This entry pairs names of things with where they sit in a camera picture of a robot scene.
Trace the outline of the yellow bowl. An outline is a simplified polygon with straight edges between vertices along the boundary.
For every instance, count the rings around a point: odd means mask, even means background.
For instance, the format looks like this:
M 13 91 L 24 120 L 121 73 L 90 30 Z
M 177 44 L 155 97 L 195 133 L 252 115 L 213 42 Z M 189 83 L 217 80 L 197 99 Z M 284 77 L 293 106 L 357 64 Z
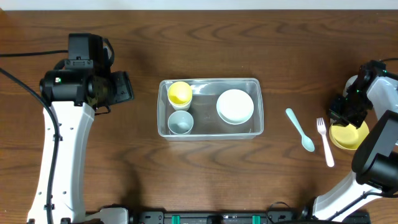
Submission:
M 340 149 L 357 150 L 369 134 L 369 128 L 365 121 L 359 128 L 352 124 L 342 126 L 332 124 L 329 128 L 329 137 L 332 143 Z

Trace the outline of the pink plastic fork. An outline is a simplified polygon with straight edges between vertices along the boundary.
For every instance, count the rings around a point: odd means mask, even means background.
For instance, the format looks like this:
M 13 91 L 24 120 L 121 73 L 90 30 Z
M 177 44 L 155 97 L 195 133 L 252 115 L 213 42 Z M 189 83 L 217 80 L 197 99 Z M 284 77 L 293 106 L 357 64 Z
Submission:
M 327 140 L 326 125 L 323 118 L 317 118 L 317 131 L 322 137 L 326 164 L 328 167 L 333 167 L 335 165 L 335 162 L 330 149 L 330 145 Z

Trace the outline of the mint green spoon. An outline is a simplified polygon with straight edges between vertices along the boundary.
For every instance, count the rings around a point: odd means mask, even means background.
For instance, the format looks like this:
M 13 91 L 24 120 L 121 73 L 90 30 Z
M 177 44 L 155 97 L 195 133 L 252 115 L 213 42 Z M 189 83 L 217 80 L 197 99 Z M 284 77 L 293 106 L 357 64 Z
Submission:
M 315 145 L 313 141 L 304 133 L 295 113 L 291 108 L 287 108 L 285 110 L 286 115 L 288 118 L 291 120 L 292 124 L 295 126 L 297 129 L 299 135 L 301 136 L 301 143 L 302 146 L 308 151 L 308 152 L 314 152 L 315 151 Z

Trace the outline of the yellow cup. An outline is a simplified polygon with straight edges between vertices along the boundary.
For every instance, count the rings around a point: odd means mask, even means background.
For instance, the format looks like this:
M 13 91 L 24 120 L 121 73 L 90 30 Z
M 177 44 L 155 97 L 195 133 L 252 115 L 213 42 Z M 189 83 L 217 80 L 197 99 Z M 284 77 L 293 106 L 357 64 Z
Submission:
M 186 82 L 174 82 L 171 84 L 167 98 L 176 111 L 187 111 L 193 98 L 193 90 Z

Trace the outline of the pale grey cup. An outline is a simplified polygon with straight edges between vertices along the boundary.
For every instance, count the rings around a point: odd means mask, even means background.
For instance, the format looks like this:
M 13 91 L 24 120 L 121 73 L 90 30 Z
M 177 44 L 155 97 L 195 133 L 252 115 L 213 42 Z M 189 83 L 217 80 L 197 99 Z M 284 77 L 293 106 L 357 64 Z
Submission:
M 193 116 L 187 111 L 175 111 L 169 116 L 167 124 L 173 134 L 190 134 L 194 120 Z

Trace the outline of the white bowl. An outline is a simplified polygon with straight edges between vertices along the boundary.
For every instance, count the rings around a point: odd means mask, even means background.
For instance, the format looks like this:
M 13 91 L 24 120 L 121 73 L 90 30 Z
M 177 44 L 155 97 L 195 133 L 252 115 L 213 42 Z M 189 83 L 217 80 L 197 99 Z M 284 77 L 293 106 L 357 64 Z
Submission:
M 216 110 L 224 122 L 239 125 L 251 118 L 254 113 L 254 103 L 245 91 L 231 89 L 219 96 Z

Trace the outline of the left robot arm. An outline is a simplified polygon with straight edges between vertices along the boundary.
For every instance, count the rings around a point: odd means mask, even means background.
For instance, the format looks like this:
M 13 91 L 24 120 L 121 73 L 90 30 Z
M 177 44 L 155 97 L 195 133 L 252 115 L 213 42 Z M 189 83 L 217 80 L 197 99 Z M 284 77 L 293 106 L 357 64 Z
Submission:
M 88 136 L 97 109 L 134 98 L 127 72 L 112 72 L 114 50 L 94 34 L 70 34 L 68 58 L 40 81 L 45 140 L 39 183 L 28 223 L 129 223 L 112 205 L 91 215 L 83 198 Z

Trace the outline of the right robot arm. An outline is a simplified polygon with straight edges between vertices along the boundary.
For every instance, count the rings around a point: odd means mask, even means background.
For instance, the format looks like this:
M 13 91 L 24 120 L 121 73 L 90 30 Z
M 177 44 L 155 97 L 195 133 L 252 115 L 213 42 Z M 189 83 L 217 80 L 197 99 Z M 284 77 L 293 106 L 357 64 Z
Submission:
M 337 124 L 360 127 L 369 110 L 377 123 L 359 144 L 351 172 L 309 206 L 307 218 L 341 222 L 378 198 L 397 197 L 397 75 L 385 60 L 371 60 L 332 101 L 328 116 Z

